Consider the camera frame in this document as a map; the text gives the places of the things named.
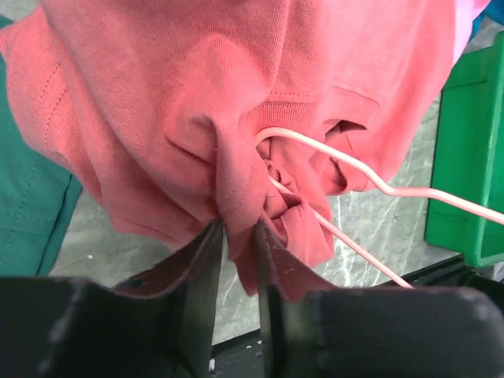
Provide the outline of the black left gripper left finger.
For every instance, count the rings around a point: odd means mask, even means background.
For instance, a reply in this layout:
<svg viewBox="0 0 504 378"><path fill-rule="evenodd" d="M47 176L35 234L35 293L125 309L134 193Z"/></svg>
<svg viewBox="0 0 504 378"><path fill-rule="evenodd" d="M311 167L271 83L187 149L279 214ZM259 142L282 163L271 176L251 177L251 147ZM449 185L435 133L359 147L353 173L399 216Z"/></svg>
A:
<svg viewBox="0 0 504 378"><path fill-rule="evenodd" d="M79 277L1 280L4 377L206 377L223 228L115 287Z"/></svg>

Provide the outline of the pink wire hanger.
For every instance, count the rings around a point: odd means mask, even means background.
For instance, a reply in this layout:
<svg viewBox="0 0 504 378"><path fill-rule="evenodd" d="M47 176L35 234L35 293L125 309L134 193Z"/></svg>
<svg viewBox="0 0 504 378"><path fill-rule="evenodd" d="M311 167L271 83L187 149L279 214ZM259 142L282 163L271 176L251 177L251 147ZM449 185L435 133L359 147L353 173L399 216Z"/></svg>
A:
<svg viewBox="0 0 504 378"><path fill-rule="evenodd" d="M342 161L348 164L350 167L357 169L360 173L364 174L376 188L382 193L392 197L400 198L429 198L444 202L448 205L454 206L458 209L462 209L466 212L475 214L479 217L483 217L487 220L494 221L495 223L503 223L503 214L492 209L485 208L481 205L477 205L473 202L464 200L452 194L446 193L433 188L427 187L391 187L385 181L383 181L379 175L374 172L365 163L359 161L355 157L351 157L341 151L338 151L326 144L323 144L315 139L288 130L286 128L266 128L259 131L254 137L254 144L257 146L266 139L280 137L285 139L291 139L297 143L301 143L304 146L311 147L318 152L327 154L331 158L338 161ZM354 250L357 254L363 257L368 263L373 265L379 271L381 271L385 276L391 279L393 282L398 284L400 287L410 288L411 285L407 283L401 276L390 270L385 264L380 262L377 258L372 256L366 249L361 247L357 242L353 241L348 235L346 235L341 229L337 228L325 217L320 215L318 212L314 213L315 217L318 219L319 223L330 231L337 239L345 243L349 248Z"/></svg>

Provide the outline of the salmon red t shirt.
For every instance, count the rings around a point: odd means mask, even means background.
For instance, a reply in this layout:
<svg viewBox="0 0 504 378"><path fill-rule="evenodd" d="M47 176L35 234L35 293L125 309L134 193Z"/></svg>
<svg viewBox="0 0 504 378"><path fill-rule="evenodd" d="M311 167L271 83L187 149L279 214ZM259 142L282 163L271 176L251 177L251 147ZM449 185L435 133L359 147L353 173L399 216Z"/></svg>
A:
<svg viewBox="0 0 504 378"><path fill-rule="evenodd" d="M457 56L458 1L42 1L2 29L9 104L120 232L173 250L210 221L257 290L259 220L308 266L327 261L327 197L366 191L327 143L389 180Z"/></svg>

